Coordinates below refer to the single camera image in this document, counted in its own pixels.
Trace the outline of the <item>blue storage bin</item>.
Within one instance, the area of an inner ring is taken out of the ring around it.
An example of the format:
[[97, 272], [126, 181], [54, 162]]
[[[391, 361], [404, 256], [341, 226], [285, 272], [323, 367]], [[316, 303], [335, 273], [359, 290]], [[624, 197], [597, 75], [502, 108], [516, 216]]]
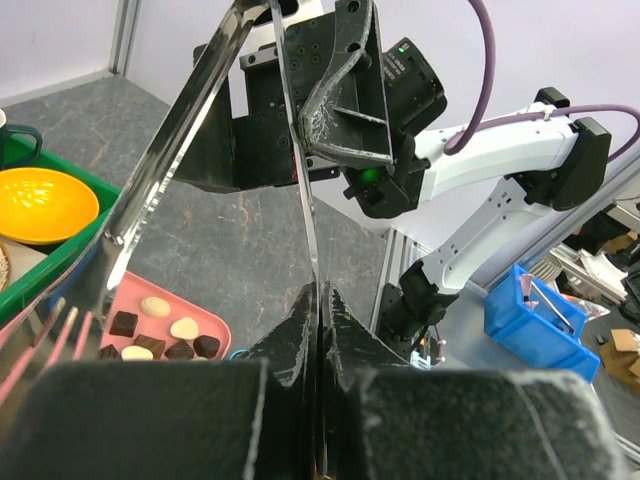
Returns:
[[567, 369], [591, 383], [599, 357], [580, 336], [587, 314], [515, 264], [487, 294], [484, 332], [526, 364]]

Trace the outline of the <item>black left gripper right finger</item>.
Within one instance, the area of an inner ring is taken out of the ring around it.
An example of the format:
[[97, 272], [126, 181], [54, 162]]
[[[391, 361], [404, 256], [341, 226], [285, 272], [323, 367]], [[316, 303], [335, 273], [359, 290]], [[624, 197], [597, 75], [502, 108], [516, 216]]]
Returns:
[[410, 366], [326, 283], [327, 471], [336, 479], [621, 479], [625, 457], [578, 375]]

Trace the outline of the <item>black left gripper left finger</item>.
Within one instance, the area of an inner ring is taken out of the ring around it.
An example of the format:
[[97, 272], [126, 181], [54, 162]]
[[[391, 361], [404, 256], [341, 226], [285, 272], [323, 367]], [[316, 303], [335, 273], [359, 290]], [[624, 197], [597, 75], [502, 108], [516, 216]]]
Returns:
[[316, 288], [232, 361], [75, 361], [44, 372], [1, 445], [5, 479], [309, 479]]

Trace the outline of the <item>metal tongs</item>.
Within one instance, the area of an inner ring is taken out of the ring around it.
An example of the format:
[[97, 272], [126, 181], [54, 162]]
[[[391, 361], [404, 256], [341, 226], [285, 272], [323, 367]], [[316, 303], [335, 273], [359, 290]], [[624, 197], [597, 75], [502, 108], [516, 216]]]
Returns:
[[297, 113], [287, 72], [285, 27], [276, 1], [235, 1], [207, 44], [193, 72], [102, 226], [82, 254], [17, 314], [1, 336], [1, 399], [16, 400], [49, 365], [69, 349], [75, 359], [92, 359], [100, 347], [129, 260], [256, 19], [272, 15], [280, 79], [299, 181], [312, 266], [319, 278], [319, 250], [307, 162], [296, 132]]

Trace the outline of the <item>white swirl chocolate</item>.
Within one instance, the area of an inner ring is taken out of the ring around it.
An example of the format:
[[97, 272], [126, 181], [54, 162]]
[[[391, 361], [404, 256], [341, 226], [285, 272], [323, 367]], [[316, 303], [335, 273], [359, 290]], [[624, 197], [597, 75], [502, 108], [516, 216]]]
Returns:
[[166, 300], [155, 296], [143, 298], [139, 307], [142, 313], [153, 318], [164, 318], [171, 313], [170, 304]]

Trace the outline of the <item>yellow bowl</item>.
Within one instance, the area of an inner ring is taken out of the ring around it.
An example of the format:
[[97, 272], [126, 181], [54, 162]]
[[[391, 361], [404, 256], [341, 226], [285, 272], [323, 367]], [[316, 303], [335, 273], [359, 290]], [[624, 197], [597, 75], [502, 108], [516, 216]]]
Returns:
[[1, 172], [1, 235], [30, 245], [64, 242], [99, 215], [96, 194], [77, 178], [52, 169]]

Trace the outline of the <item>decorated ceramic plate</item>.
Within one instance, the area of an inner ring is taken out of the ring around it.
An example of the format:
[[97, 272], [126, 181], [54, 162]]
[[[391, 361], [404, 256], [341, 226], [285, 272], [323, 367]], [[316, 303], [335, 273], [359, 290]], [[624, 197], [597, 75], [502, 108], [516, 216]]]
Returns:
[[7, 247], [0, 243], [0, 292], [4, 292], [10, 283], [11, 260]]

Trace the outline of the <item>aluminium frame rail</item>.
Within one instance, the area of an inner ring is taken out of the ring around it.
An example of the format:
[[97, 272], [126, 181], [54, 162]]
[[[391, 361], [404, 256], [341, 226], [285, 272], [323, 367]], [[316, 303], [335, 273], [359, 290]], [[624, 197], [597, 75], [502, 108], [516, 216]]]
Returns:
[[119, 0], [115, 18], [108, 71], [125, 76], [133, 51], [140, 0]]

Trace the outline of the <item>green mug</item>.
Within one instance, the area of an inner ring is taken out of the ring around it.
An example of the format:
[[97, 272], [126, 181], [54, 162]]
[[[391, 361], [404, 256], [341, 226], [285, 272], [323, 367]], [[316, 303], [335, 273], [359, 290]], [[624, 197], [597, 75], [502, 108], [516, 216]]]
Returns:
[[[12, 124], [8, 120], [6, 112], [0, 110], [1, 127], [1, 169], [24, 167], [36, 160], [42, 150], [43, 137], [41, 133], [32, 126], [24, 124]], [[22, 140], [29, 137], [31, 144], [25, 148], [20, 156], [9, 154], [8, 145], [12, 140], [20, 138]]]

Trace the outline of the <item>dark square ridged chocolate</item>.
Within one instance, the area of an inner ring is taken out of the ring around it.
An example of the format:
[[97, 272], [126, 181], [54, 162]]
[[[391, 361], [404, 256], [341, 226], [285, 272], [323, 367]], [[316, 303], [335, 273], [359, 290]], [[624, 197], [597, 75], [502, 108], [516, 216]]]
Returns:
[[135, 334], [137, 324], [137, 314], [127, 311], [118, 311], [112, 320], [109, 334], [114, 336], [132, 338]]

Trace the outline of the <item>green plastic crate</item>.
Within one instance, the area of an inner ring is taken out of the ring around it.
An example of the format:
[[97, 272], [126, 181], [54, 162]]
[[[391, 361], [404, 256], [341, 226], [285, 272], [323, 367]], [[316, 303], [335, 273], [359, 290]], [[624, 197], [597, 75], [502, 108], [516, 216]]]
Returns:
[[[31, 144], [17, 138], [8, 145], [9, 154], [20, 156]], [[11, 260], [10, 283], [1, 292], [1, 324], [6, 325], [23, 310], [62, 271], [70, 266], [95, 234], [115, 203], [119, 190], [82, 168], [43, 150], [39, 157], [24, 167], [52, 169], [69, 174], [85, 183], [96, 194], [100, 211], [98, 217], [68, 240], [49, 245], [30, 245], [1, 235]]]

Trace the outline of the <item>pink chocolate tray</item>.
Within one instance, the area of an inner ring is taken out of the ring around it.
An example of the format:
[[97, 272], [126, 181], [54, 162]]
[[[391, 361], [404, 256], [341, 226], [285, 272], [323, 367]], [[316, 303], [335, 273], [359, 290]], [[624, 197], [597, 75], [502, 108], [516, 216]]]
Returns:
[[[145, 313], [141, 309], [141, 304], [148, 297], [159, 298], [168, 303], [169, 313], [162, 317]], [[137, 316], [136, 328], [131, 336], [111, 333], [111, 324], [119, 312]], [[180, 341], [179, 338], [171, 335], [171, 326], [186, 317], [192, 318], [198, 324], [199, 335], [215, 337], [219, 340], [220, 345], [215, 359], [225, 358], [231, 347], [232, 334], [223, 319], [132, 272], [126, 272], [115, 296], [111, 313], [105, 321], [100, 347], [112, 345], [121, 352], [123, 348], [133, 345], [139, 335], [144, 335], [155, 339], [152, 343], [153, 347], [164, 345], [167, 350]]]

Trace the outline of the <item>white teardrop chocolate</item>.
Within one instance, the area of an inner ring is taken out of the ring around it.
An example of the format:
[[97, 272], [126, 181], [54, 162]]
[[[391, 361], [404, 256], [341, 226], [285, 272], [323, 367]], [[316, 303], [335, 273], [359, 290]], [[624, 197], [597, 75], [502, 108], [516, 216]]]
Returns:
[[170, 326], [170, 335], [179, 340], [195, 340], [199, 336], [199, 325], [191, 317], [182, 317]]

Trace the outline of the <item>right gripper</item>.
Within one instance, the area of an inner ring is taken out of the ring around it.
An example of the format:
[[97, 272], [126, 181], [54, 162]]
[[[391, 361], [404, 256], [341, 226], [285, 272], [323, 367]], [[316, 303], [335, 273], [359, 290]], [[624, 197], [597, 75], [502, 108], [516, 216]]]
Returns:
[[[177, 181], [211, 193], [295, 182], [277, 50], [244, 68], [248, 113], [234, 117], [228, 73], [263, 9], [229, 9], [177, 97], [191, 133], [178, 153]], [[339, 164], [391, 164], [390, 126], [377, 9], [338, 1], [328, 66], [299, 114], [310, 153]]]

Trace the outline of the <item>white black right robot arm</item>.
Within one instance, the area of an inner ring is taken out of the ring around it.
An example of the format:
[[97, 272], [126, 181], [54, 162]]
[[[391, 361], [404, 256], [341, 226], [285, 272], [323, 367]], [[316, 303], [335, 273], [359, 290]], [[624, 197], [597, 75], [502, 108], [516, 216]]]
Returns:
[[601, 187], [611, 136], [554, 88], [493, 120], [433, 130], [443, 86], [408, 39], [383, 50], [371, 1], [278, 27], [276, 41], [245, 56], [249, 112], [214, 102], [177, 176], [215, 193], [287, 186], [294, 157], [324, 161], [345, 196], [372, 219], [392, 219], [456, 188], [492, 179], [476, 212], [441, 246], [387, 286], [377, 335], [409, 353], [478, 268], [524, 227], [573, 209]]

